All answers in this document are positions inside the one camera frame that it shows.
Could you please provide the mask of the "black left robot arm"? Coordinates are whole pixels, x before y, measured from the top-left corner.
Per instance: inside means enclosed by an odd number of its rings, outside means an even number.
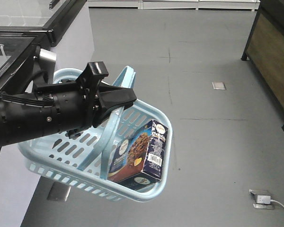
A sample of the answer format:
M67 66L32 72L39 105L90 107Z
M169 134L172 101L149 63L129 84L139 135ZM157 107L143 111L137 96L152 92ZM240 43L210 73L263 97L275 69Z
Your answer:
M77 79L48 84L47 73L39 71L31 93L0 92L0 147L60 132L73 139L113 110L131 107L134 91L103 83L107 76L103 62L89 62Z

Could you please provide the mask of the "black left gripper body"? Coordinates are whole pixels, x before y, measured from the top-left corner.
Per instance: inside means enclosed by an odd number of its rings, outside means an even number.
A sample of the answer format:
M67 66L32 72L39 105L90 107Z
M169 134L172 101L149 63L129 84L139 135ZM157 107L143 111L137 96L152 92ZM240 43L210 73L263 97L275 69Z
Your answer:
M49 84L45 71L35 73L35 137L67 131L70 137L93 125L99 108L95 102L108 71L102 61L87 63L75 80Z

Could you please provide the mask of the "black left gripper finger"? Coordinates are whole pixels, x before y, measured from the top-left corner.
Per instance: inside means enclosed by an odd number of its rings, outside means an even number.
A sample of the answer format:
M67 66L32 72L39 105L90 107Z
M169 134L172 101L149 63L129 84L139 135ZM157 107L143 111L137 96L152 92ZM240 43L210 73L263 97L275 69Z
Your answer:
M119 107L124 107L126 110L137 99L132 88L100 84L98 91L101 111L113 111Z
M101 107L100 110L95 111L95 115L93 117L92 126L97 128L99 125L102 124L106 119L110 117L112 111L116 110L117 108L123 107L124 110L129 108L129 105L117 105L110 108Z

